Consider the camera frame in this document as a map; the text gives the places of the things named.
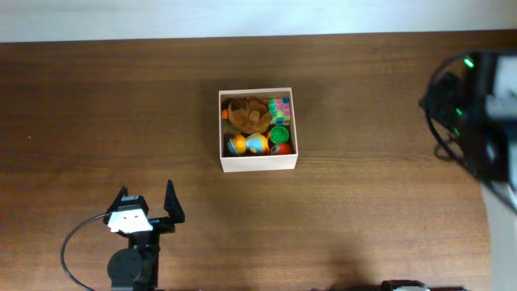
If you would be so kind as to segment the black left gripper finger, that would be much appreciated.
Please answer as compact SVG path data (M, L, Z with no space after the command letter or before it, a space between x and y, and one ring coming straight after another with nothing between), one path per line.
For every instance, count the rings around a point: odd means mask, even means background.
M112 212L115 212L118 207L120 206L120 204L122 203L122 198L123 197L126 197L128 195L128 189L123 186L119 193L117 194L116 198L113 200L113 202L111 203L111 205L108 207L106 213L112 213Z
M170 219L174 224L185 222L185 213L179 203L176 195L173 182L168 179L166 185L166 195L164 200L164 210L169 214Z

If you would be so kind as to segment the blue orange snail toy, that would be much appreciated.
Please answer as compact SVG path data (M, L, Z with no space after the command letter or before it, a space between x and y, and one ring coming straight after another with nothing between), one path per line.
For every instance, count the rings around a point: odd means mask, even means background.
M236 135L227 142L229 152L234 156L244 154L264 155L269 154L268 140L261 133L254 133L248 137Z

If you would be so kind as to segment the brown plush toy animal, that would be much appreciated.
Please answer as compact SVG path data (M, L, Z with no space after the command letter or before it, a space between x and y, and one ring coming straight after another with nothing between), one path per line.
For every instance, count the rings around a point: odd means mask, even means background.
M259 99L253 95L230 99L221 111L221 117L245 134L265 133L273 120L268 109L268 99Z

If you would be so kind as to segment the red grey toy ball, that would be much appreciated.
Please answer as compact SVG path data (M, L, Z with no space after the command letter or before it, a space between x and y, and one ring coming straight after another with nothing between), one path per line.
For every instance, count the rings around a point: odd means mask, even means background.
M288 143L274 144L271 148L271 155L293 154L293 149Z

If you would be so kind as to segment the green lattice ball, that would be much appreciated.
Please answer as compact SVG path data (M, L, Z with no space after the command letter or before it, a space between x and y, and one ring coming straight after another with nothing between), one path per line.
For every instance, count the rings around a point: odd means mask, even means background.
M290 133L286 127L280 125L271 129L269 137L274 144L286 143L290 138Z

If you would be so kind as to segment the colourful puzzle cube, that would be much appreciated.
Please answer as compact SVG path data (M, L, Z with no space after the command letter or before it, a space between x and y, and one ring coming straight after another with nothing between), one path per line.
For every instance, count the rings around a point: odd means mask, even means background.
M269 113L272 116L271 124L289 126L292 121L290 98L270 99Z

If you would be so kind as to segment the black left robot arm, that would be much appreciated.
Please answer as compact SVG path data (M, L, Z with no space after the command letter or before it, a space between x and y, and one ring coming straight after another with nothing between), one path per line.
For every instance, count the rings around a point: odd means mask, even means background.
M185 214L172 181L166 185L165 217L149 218L143 196L130 196L122 187L106 211L103 222L112 233L128 240L128 246L109 260L107 274L112 290L148 291L158 287L160 236L175 232L185 222Z

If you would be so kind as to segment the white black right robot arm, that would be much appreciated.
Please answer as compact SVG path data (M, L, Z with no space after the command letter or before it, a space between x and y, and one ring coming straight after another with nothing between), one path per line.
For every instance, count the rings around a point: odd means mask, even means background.
M490 231L491 288L516 288L516 52L457 53L419 102L444 160L480 185Z

